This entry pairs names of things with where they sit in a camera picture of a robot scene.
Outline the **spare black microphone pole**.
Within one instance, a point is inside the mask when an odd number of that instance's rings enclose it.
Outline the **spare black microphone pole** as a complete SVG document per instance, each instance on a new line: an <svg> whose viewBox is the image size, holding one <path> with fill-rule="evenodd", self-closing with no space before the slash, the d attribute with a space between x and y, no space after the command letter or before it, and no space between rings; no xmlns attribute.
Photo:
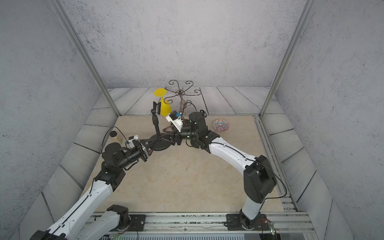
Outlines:
<svg viewBox="0 0 384 240"><path fill-rule="evenodd" d="M161 113L161 103L153 102L153 108L151 109L152 113L152 121L155 127L156 134L152 136L155 140L159 141L161 137L160 129L159 129L159 119L158 115Z"/></svg>

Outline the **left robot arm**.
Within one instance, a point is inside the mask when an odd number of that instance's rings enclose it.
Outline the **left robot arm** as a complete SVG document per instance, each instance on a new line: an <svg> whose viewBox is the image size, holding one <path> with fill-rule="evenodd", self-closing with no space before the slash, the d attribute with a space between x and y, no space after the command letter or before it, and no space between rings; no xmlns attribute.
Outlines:
<svg viewBox="0 0 384 240"><path fill-rule="evenodd" d="M144 162L150 156L147 145L131 140L131 147L117 142L108 144L102 153L102 167L94 177L86 193L46 231L36 231L32 240L98 240L108 232L125 233L133 221L129 210L120 205L110 206L91 225L85 226L99 205L120 185L132 166L139 159Z"/></svg>

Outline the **black microphone stand pole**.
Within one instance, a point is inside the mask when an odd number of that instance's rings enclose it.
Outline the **black microphone stand pole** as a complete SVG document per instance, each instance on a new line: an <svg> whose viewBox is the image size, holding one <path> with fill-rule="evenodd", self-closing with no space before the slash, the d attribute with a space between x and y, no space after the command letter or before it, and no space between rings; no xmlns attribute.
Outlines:
<svg viewBox="0 0 384 240"><path fill-rule="evenodd" d="M207 113L206 113L204 110L200 110L200 113L202 114L202 116L203 116L204 118L207 117Z"/></svg>

